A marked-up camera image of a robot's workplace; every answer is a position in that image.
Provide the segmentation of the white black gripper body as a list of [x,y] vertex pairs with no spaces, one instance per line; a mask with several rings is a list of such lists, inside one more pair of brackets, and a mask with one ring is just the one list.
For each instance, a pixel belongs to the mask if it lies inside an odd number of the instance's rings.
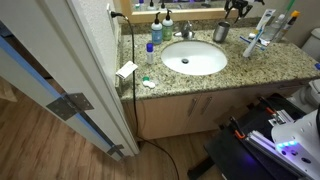
[[238,18],[244,18],[253,8],[253,3],[265,4],[264,0],[226,0],[224,5],[225,17],[229,16],[232,9],[237,9]]

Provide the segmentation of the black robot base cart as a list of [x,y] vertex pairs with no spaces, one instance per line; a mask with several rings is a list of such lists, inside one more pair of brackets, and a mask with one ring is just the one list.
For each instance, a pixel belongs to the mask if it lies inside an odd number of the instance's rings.
[[[261,97],[259,104],[243,116],[241,122],[235,120],[245,134],[256,130],[268,140],[272,140],[272,116],[261,99],[265,98]],[[275,110],[285,110],[293,120],[306,115],[301,108],[278,94],[266,100]],[[309,180],[279,163],[275,157],[261,152],[260,148],[245,139],[237,138],[234,130],[231,123],[205,145],[208,157],[187,172],[190,180],[197,180],[214,165],[221,170],[226,180]]]

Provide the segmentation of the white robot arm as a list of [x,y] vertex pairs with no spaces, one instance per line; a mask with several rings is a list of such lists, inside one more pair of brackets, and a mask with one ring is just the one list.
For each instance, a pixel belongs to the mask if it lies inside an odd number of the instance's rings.
[[256,130],[245,134],[234,118],[231,123],[237,138],[245,139],[261,152],[275,157],[303,178],[320,180],[320,80],[310,81],[299,92],[303,98],[297,98],[295,105],[306,115],[298,120],[293,120],[285,110],[275,110],[266,99],[261,99],[272,116],[272,140]]

